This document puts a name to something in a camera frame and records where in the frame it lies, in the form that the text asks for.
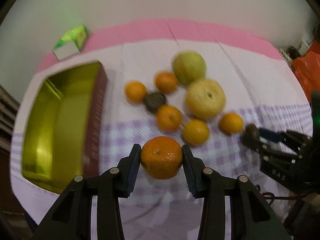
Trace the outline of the yellow orange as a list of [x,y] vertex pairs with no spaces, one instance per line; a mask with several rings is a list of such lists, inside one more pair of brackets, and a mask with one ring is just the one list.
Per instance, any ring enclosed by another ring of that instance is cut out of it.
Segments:
[[235,134],[244,129],[244,121],[240,115],[231,112],[221,118],[219,126],[227,134]]
[[209,136],[209,127],[202,120],[191,119],[184,125],[182,137],[191,145],[202,145],[208,140]]

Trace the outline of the pale yellow apple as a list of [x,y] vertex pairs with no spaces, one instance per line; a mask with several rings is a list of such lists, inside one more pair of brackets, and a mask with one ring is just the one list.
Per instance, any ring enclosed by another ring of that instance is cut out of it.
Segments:
[[213,79],[196,80],[188,86],[185,93],[185,105],[198,119],[214,118],[224,109],[225,104],[223,88]]

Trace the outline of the orange tangerine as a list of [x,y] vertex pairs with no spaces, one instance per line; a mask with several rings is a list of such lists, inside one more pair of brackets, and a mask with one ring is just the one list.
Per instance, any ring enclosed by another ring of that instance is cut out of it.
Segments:
[[170,137],[155,137],[142,147],[140,162],[146,173],[157,180],[176,176],[182,166],[182,148]]
[[171,94],[178,87],[178,80],[171,72],[157,73],[154,78],[154,83],[156,88],[164,94]]
[[146,87],[139,81],[129,81],[125,86],[125,95],[130,103],[141,103],[146,94]]
[[163,132],[175,132],[182,120],[182,113],[174,106],[163,105],[156,112],[157,127]]

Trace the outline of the green round fruit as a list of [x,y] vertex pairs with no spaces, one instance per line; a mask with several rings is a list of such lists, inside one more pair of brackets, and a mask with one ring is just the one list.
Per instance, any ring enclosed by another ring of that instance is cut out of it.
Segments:
[[172,71],[183,86],[188,86],[195,80],[206,77],[206,62],[196,51],[186,50],[177,53],[171,65]]

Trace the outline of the small dark passion fruit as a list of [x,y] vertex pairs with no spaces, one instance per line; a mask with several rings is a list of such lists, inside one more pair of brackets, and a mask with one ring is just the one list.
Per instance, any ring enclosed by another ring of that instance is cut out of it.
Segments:
[[159,107],[167,103],[167,98],[163,93],[153,92],[145,96],[143,103],[148,112],[156,113]]

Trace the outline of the large dark passion fruit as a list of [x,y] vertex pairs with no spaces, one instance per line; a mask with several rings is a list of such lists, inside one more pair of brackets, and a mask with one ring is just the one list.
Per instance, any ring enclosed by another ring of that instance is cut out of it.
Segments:
[[244,133],[245,138],[253,139],[253,140],[259,140],[260,138],[260,133],[259,129],[255,124],[248,124],[245,127],[245,133]]

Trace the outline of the orange plastic bag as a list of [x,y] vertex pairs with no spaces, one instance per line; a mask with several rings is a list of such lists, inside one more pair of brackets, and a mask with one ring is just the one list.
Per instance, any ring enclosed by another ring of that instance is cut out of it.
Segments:
[[319,42],[314,40],[308,52],[293,60],[293,72],[299,81],[307,100],[311,101],[311,92],[320,88]]

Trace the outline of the clutter beside bag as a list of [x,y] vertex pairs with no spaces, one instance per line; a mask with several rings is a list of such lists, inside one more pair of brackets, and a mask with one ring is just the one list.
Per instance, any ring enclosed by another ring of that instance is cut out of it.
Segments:
[[291,66],[294,59],[304,56],[309,49],[310,45],[308,45],[305,41],[302,41],[298,49],[294,46],[289,46],[280,47],[278,48],[278,51],[283,59],[287,62],[287,64]]

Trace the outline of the red gold toffee tin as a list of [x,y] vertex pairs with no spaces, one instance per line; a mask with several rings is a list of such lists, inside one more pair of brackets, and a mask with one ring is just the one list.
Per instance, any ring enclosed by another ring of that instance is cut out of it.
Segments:
[[22,176],[60,194],[77,175],[99,174],[99,137],[107,75],[99,61],[45,79],[29,114]]

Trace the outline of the pink purple checkered tablecloth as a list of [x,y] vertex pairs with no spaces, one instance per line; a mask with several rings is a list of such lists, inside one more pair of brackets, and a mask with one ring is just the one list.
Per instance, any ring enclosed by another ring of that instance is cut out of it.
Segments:
[[309,102],[272,44],[198,22],[110,27],[73,57],[42,60],[15,122],[11,186],[39,223],[76,175],[101,175],[139,144],[133,192],[119,201],[125,238],[197,239],[203,200],[188,190],[184,144],[223,176],[288,194],[285,174],[264,175],[242,144],[248,124],[312,135]]

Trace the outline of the dark wooden furniture edge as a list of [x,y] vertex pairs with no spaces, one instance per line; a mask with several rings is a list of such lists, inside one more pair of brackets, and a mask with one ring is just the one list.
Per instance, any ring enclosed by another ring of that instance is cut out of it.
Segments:
[[1,152],[9,155],[14,124],[20,104],[0,86],[0,138]]

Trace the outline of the green tissue box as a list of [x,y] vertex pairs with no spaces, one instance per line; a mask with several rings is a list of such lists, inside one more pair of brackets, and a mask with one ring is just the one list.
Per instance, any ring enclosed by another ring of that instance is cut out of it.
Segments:
[[88,39],[88,31],[85,25],[79,25],[65,32],[52,49],[58,61],[67,59],[80,53]]

